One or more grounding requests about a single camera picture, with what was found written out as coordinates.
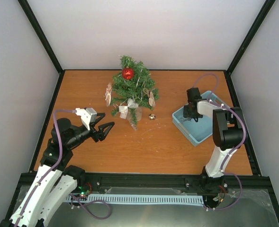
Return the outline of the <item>red bauble ornament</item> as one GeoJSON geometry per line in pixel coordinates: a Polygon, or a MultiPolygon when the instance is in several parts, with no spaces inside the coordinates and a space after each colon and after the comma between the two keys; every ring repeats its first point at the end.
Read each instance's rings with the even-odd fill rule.
{"type": "Polygon", "coordinates": [[[135,76],[135,71],[133,68],[122,69],[122,77],[126,80],[130,80],[135,76]]]}

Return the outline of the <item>white mesh bow ornament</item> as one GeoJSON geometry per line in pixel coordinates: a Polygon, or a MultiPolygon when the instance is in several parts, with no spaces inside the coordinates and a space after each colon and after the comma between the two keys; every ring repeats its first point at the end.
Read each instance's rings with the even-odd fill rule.
{"type": "Polygon", "coordinates": [[[129,109],[136,109],[138,106],[139,106],[138,103],[136,103],[133,99],[129,98],[127,100],[126,105],[120,105],[118,107],[118,111],[120,113],[119,117],[122,119],[126,119],[129,109]]]}

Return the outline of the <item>light blue plastic basket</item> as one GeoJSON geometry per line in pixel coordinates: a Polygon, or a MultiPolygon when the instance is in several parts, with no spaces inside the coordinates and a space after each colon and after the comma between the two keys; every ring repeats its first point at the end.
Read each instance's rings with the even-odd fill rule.
{"type": "Polygon", "coordinates": [[[213,134],[213,111],[225,103],[211,91],[200,93],[197,87],[187,90],[187,98],[186,105],[192,106],[194,110],[203,115],[203,118],[180,123],[179,119],[183,117],[183,106],[172,114],[172,122],[196,147],[213,134]]]}

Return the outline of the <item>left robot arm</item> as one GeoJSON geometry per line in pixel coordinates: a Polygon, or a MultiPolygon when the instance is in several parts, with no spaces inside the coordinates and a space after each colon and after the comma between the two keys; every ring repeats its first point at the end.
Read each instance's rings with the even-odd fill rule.
{"type": "Polygon", "coordinates": [[[9,219],[1,221],[1,227],[46,227],[73,190],[82,190],[86,185],[85,170],[69,166],[73,149],[91,138],[103,141],[114,122],[98,126],[105,113],[93,108],[76,108],[73,113],[80,117],[82,125],[72,125],[67,118],[56,118],[51,138],[40,160],[40,166],[23,201],[9,219]]]}

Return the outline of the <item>clear battery box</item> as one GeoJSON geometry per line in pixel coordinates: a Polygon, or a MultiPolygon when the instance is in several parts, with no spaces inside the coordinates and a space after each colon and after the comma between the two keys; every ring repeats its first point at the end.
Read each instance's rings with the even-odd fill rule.
{"type": "Polygon", "coordinates": [[[133,121],[130,121],[130,125],[135,131],[137,130],[137,125],[133,121]]]}

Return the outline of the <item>silver script word ornament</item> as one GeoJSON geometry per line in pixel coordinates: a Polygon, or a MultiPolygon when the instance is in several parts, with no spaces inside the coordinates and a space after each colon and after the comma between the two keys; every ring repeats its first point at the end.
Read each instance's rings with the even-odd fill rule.
{"type": "Polygon", "coordinates": [[[192,119],[191,118],[184,118],[184,117],[181,117],[180,119],[179,119],[179,122],[180,123],[183,123],[183,122],[187,122],[187,121],[191,121],[192,119]]]}

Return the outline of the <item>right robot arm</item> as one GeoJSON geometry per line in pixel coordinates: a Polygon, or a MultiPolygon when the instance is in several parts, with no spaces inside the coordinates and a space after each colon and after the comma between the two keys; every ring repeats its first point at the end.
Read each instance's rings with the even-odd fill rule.
{"type": "Polygon", "coordinates": [[[224,184],[225,168],[232,155],[247,138],[246,126],[240,107],[228,107],[210,98],[203,99],[197,87],[187,90],[188,104],[184,106],[185,118],[199,119],[207,116],[213,122],[212,136],[215,148],[210,161],[203,167],[199,186],[205,192],[215,192],[224,184]]]}

